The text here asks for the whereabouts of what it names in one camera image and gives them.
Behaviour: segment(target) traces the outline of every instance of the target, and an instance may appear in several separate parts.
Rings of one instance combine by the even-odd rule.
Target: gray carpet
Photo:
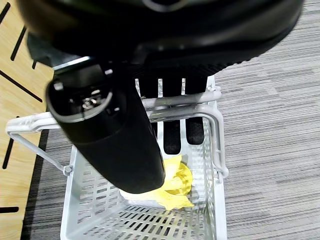
[[[320,0],[306,1],[283,42],[218,73],[216,83],[230,170],[228,238],[319,240]],[[70,143],[57,130],[47,140],[41,146],[67,164]],[[66,177],[37,158],[22,239],[59,239],[65,187]]]

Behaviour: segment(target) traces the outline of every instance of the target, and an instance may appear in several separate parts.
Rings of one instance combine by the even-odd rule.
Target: yellow cloth
[[[163,161],[165,179],[162,187],[141,194],[131,194],[120,190],[121,195],[132,201],[155,200],[166,210],[194,207],[187,198],[192,187],[192,173],[181,160],[182,156],[179,155]]]

